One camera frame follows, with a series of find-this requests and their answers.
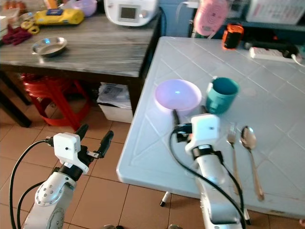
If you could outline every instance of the rice cooker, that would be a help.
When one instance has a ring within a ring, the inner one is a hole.
[[[142,26],[157,13],[159,0],[104,0],[107,18],[118,25]]]

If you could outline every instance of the fork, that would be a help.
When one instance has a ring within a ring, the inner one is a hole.
[[[227,142],[231,145],[233,150],[233,175],[237,183],[239,184],[240,189],[242,189],[242,183],[240,182],[240,178],[237,171],[236,152],[234,148],[235,141],[236,141],[236,123],[231,123],[231,126],[228,131]],[[234,185],[234,193],[238,194],[236,185]]]

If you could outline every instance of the red cloth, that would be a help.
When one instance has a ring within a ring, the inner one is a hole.
[[[11,25],[8,25],[8,33],[3,36],[2,41],[5,44],[17,45],[24,42],[30,37],[32,37],[32,34],[27,32],[23,28],[17,27],[13,29]]]

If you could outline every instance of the pink bowl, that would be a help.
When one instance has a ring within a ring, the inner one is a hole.
[[[96,0],[80,0],[73,4],[75,9],[82,10],[85,17],[90,17],[93,15],[97,8]]]
[[[201,102],[199,88],[186,80],[167,80],[155,90],[157,104],[168,110],[176,109],[179,114],[187,115]]]

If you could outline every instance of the yellow package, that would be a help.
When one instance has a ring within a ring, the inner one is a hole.
[[[77,25],[84,20],[84,13],[77,9],[64,9],[61,15],[47,15],[47,10],[34,16],[37,25]]]

